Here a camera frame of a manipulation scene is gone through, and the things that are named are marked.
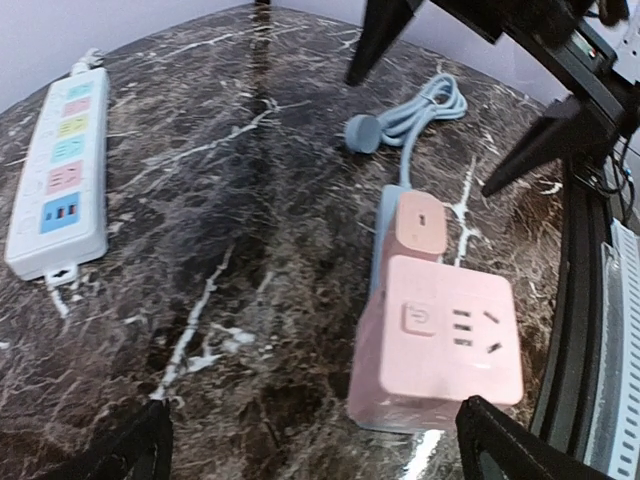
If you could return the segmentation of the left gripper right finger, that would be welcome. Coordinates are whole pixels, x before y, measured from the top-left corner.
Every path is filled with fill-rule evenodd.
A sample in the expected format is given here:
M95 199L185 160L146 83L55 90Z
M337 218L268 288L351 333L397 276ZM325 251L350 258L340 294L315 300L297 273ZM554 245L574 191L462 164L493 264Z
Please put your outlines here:
M461 403L455 419L463 474L485 479L481 455L511 479L606 479L608 476L554 449L481 396Z

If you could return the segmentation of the large pink cube socket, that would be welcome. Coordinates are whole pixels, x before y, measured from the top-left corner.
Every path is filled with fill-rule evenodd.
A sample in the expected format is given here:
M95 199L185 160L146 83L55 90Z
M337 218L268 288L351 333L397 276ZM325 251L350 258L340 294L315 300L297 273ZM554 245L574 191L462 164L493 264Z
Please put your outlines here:
M446 430L461 403L474 395L501 409L524 395L510 282L391 257L358 322L349 417L379 431Z

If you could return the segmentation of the grey-blue power strip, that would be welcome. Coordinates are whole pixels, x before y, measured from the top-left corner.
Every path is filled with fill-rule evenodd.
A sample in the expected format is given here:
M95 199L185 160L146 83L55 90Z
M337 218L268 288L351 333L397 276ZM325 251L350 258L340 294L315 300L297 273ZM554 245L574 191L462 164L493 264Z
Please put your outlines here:
M407 310L415 302L413 284L400 271L420 262L399 254L383 254L388 229L395 225L394 215L400 196L408 190L401 186L383 188L376 217L369 298L358 322L354 345L351 383L349 387L349 416L362 428L389 433L409 434L411 414L397 405L399 397L389 393L380 383L380 376L389 380L393 374L405 375L391 362L399 360L395 351L404 349L401 337L408 334Z

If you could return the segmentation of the small pink plug adapter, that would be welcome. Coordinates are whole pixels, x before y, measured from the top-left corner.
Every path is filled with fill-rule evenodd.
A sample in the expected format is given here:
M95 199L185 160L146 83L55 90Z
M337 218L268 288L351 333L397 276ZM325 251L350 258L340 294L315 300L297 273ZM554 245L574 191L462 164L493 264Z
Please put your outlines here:
M405 251L437 258L447 247L443 204L433 195L411 190L400 195L395 213L395 238Z

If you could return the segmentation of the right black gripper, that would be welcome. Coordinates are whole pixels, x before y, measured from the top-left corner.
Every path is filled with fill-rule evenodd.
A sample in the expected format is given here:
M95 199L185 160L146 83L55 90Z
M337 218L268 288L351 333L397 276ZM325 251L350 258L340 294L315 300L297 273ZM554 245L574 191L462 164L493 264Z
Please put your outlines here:
M590 1L438 1L436 5L490 43L506 34L571 95L554 101L485 180L492 196L555 160L599 166L620 130L639 128L639 14L625 1L602 1L599 19L626 21L609 45L586 21Z

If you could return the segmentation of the white multicolour power strip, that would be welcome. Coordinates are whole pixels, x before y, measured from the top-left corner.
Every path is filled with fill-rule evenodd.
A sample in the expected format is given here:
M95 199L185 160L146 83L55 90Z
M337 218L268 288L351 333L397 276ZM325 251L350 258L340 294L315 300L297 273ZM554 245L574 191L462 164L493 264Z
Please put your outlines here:
M72 282L108 249L109 77L88 50L47 91L13 202L4 259L24 281Z

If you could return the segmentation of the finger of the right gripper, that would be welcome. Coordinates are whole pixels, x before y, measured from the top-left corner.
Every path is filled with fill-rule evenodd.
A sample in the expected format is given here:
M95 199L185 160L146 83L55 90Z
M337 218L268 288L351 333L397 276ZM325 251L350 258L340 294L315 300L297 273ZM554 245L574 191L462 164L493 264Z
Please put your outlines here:
M357 48L345 76L347 85L360 85L399 39L424 0L369 0Z

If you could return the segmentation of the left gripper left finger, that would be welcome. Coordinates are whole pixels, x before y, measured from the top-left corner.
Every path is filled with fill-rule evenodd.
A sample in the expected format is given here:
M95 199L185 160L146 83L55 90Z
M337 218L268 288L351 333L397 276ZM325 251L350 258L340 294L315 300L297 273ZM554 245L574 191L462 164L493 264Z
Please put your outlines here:
M171 476L173 424L167 400L151 400L91 448L42 475L56 479L163 479Z

